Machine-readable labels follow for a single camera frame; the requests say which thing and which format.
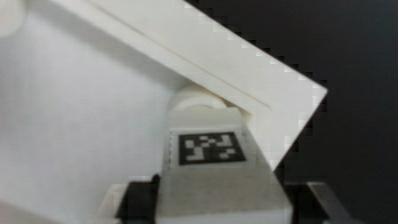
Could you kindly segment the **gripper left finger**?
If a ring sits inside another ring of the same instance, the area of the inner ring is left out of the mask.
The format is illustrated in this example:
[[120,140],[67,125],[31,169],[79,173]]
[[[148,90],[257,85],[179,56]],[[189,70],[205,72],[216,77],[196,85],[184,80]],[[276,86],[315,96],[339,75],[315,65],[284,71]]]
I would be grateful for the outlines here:
[[109,186],[97,210],[97,224],[156,224],[159,175]]

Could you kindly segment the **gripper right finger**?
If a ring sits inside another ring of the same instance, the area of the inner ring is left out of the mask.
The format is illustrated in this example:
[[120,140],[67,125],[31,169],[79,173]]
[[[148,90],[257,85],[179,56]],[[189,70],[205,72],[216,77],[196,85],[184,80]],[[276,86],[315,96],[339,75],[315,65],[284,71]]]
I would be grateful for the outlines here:
[[289,182],[285,194],[292,205],[291,224],[363,224],[351,217],[324,182]]

